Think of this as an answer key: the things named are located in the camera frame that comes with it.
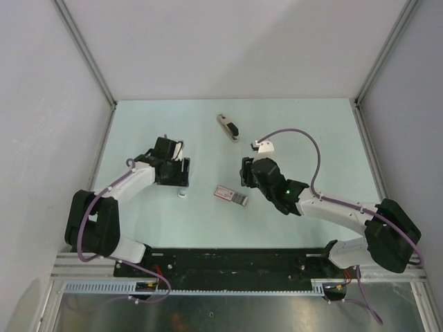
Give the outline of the beige black stapler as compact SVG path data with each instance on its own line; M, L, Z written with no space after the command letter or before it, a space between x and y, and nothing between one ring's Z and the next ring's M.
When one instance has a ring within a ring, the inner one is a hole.
M220 113L217 115L217 122L232 142L239 141L239 129L230 118Z

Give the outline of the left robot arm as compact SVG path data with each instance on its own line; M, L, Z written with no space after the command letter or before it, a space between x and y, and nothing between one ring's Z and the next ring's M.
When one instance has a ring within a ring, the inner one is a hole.
M152 185L189 187L190 159L183 154L184 142L158 137L153 148L126 160L127 171L103 189L79 190L72 198L64 235L77 250L80 261L101 257L128 261L136 275L148 275L153 260L147 246L122 235L120 208Z

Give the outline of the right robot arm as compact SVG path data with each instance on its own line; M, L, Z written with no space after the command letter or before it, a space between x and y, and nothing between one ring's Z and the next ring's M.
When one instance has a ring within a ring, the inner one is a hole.
M352 203L315 195L308 184L286 179L270 158L244 157L239 174L242 186L259 189L282 214L322 219L359 234L358 239L326 245L319 260L324 276L336 277L350 266L372 263L403 273L411 263L413 246L422 234L396 201Z

